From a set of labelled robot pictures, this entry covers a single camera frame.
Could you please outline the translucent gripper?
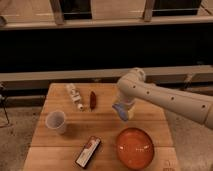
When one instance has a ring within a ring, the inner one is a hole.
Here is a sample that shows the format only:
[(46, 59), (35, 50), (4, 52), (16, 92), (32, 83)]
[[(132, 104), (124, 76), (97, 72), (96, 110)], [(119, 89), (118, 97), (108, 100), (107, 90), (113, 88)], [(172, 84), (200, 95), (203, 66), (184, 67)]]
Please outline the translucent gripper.
[(127, 97), (125, 95), (119, 94), (117, 96), (116, 102), (117, 103), (113, 104), (113, 107), (115, 109), (121, 108), (121, 105), (125, 106), (125, 107), (131, 107), (128, 110), (128, 118), (129, 118), (129, 120), (131, 120), (134, 117), (134, 114), (135, 114), (135, 105), (134, 105), (135, 100), (133, 98)]

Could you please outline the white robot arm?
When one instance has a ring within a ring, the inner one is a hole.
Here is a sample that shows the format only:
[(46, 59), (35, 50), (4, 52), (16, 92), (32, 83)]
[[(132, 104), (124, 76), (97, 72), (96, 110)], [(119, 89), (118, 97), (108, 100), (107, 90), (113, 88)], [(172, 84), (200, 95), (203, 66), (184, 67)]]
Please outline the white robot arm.
[(212, 96), (163, 88), (145, 80), (146, 75), (141, 68), (131, 69), (118, 80), (118, 94), (112, 107), (123, 121), (129, 120), (129, 110), (135, 99), (141, 99), (213, 130)]

